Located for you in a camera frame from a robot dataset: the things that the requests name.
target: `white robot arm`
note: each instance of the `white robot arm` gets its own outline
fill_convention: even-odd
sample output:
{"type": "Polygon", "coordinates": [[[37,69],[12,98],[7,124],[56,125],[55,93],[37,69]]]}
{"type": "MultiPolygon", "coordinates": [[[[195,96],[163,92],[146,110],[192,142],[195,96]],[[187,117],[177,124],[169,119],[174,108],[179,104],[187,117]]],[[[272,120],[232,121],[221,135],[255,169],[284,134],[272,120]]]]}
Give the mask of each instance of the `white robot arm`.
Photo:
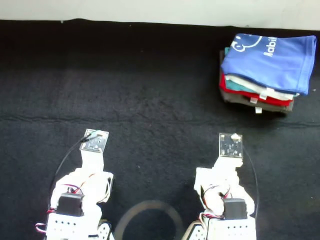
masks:
{"type": "Polygon", "coordinates": [[[46,240],[114,240],[111,225],[101,221],[97,203],[106,203],[111,195],[114,175],[103,171],[103,152],[109,133],[87,129],[80,151],[81,168],[65,175],[55,184],[50,199],[46,240]]]}
{"type": "Polygon", "coordinates": [[[220,133],[219,157],[212,168],[197,167],[194,189],[204,207],[183,240],[256,240],[250,215],[255,203],[239,185],[236,168],[243,165],[242,136],[220,133]]]}

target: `stack of folded clothes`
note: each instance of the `stack of folded clothes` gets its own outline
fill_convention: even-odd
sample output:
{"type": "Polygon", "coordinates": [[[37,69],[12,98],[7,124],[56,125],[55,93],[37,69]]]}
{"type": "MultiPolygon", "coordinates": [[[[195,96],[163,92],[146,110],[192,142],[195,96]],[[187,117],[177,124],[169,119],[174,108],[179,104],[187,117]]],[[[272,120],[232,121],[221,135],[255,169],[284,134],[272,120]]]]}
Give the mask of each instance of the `stack of folded clothes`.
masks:
{"type": "Polygon", "coordinates": [[[223,99],[255,107],[256,113],[291,112],[294,98],[309,92],[316,41],[315,36],[237,34],[220,52],[223,99]]]}

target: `black carpet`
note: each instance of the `black carpet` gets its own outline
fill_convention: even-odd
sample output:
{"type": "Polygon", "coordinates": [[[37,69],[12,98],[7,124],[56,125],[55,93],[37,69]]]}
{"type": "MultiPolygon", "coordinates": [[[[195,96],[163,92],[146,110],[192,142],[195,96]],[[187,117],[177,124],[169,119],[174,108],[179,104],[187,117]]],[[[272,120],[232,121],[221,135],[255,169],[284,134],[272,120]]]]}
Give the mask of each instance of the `black carpet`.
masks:
{"type": "MultiPolygon", "coordinates": [[[[202,210],[196,167],[213,166],[219,132],[237,132],[259,178],[258,239],[319,239],[320,65],[287,116],[225,104],[217,82],[218,51],[236,33],[319,32],[84,20],[0,21],[0,30],[1,239],[42,239],[34,224],[46,219],[50,180],[86,128],[110,132],[105,170],[115,181],[103,216],[113,227],[133,205],[160,200],[187,229],[202,210]]],[[[80,165],[76,150],[62,172],[80,165]]],[[[247,159],[239,175],[255,198],[247,159]]],[[[124,234],[174,237],[158,210],[139,214],[124,234]]]]}

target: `folded blue shirt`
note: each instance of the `folded blue shirt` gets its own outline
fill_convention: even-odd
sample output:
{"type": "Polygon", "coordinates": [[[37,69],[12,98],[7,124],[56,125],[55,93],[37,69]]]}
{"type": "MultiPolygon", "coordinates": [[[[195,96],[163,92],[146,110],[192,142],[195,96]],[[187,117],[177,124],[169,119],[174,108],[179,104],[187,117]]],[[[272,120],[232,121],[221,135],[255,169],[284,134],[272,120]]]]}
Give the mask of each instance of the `folded blue shirt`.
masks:
{"type": "Polygon", "coordinates": [[[280,92],[307,95],[316,42],[315,36],[276,38],[240,33],[221,67],[226,75],[280,92]]]}

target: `white wall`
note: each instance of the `white wall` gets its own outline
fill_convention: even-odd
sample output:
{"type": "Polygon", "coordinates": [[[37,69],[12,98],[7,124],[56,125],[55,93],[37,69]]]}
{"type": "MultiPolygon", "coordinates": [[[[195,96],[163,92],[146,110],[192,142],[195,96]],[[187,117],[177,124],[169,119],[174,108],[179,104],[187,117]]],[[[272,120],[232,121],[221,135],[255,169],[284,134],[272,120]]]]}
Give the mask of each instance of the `white wall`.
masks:
{"type": "Polygon", "coordinates": [[[88,19],[320,30],[319,0],[0,0],[3,20],[88,19]]]}

